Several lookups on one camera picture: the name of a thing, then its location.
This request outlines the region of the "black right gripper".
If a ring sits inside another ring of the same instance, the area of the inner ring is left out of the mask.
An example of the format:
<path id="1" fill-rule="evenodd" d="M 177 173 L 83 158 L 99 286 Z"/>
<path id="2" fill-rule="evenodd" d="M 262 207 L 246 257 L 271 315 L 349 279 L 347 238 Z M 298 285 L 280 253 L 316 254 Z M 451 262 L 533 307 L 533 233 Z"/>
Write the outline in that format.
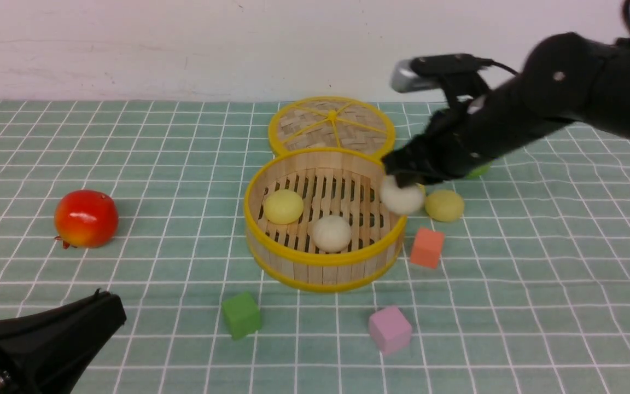
<path id="1" fill-rule="evenodd" d="M 570 123 L 538 115 L 525 103 L 520 83 L 508 82 L 435 112 L 425 131 L 383 157 L 383 167 L 400 187 L 452 181 Z"/>

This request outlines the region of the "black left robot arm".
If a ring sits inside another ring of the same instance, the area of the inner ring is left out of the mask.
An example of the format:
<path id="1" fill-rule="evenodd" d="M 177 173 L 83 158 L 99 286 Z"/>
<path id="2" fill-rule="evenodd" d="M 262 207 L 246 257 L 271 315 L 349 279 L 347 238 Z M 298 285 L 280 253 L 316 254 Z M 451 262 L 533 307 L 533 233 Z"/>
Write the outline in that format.
<path id="1" fill-rule="evenodd" d="M 127 320 L 117 294 L 0 320 L 0 393 L 70 393 Z"/>

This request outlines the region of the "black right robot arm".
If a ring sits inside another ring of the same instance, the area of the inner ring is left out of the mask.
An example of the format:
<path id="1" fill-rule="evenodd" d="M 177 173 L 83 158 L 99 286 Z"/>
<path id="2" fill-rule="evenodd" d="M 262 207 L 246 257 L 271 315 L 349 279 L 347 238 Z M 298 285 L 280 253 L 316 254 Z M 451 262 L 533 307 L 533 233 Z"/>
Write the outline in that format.
<path id="1" fill-rule="evenodd" d="M 630 45 L 577 33 L 545 38 L 523 70 L 496 88 L 480 77 L 495 61 L 467 53 L 398 62 L 397 92 L 439 88 L 447 109 L 422 133 L 386 154 L 383 167 L 400 187 L 459 179 L 494 160 L 581 122 L 630 140 Z"/>

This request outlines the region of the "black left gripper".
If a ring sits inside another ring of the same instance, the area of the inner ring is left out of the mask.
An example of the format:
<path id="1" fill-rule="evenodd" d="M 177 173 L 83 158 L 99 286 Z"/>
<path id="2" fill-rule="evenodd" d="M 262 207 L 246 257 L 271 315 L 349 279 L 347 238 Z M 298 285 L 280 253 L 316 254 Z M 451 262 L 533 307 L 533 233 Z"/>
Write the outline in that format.
<path id="1" fill-rule="evenodd" d="M 127 320 L 117 294 L 0 320 L 0 393 L 70 393 Z"/>

